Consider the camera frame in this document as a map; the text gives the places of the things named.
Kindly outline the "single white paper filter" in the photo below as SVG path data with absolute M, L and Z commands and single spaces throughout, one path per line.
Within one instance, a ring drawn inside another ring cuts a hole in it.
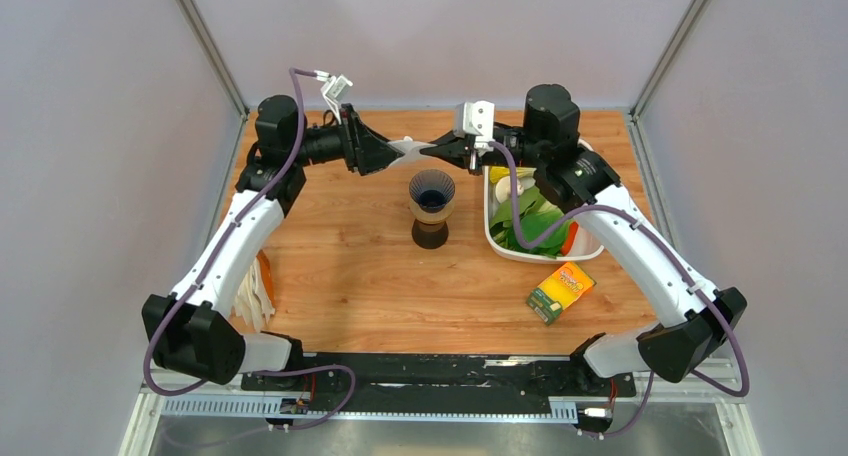
M 423 149 L 434 147 L 434 144 L 417 141 L 410 136 L 405 136 L 402 139 L 389 141 L 388 146 L 398 153 L 398 157 L 393 160 L 386 169 L 399 167 L 421 160 L 424 158 L 421 151 Z

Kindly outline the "blue glass cone dripper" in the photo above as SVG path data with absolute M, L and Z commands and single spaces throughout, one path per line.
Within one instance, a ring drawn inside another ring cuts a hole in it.
M 409 183 L 409 195 L 419 209 L 436 213 L 455 196 L 455 182 L 444 171 L 427 169 L 415 174 Z

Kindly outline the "brown glass coffee carafe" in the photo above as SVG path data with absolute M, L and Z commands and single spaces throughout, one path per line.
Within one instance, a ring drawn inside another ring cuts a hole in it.
M 445 221 L 440 223 L 413 222 L 411 228 L 413 242 L 420 248 L 433 250 L 443 246 L 449 238 L 449 227 Z

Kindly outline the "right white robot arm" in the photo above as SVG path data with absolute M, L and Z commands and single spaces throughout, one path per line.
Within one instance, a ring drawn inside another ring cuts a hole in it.
M 541 195 L 599 240 L 647 298 L 655 323 L 597 336 L 577 350 L 570 378 L 578 391 L 595 394 L 630 372 L 673 383 L 699 376 L 699 365 L 728 344 L 741 378 L 737 392 L 746 394 L 749 373 L 734 333 L 746 298 L 735 287 L 719 288 L 667 243 L 609 163 L 580 144 L 579 122 L 565 87 L 540 84 L 526 94 L 520 125 L 497 122 L 488 101 L 466 102 L 453 129 L 420 152 L 472 174 L 484 166 L 533 169 Z

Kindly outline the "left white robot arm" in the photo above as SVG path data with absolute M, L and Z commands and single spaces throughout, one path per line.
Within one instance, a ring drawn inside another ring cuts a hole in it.
M 287 391 L 304 381 L 306 364 L 293 355 L 292 338 L 261 330 L 243 334 L 230 323 L 233 310 L 249 307 L 238 299 L 243 281 L 291 211 L 306 183 L 305 166 L 341 160 L 367 175 L 410 162 L 425 146 L 410 136 L 387 139 L 349 104 L 332 104 L 330 114 L 329 124 L 310 125 L 292 96 L 274 95 L 260 103 L 257 139 L 224 220 L 171 292 L 150 295 L 142 307 L 149 340 L 143 372 L 150 389 L 177 393 L 155 383 L 154 366 L 192 376 L 198 384 L 223 385 L 244 373 L 267 373 Z

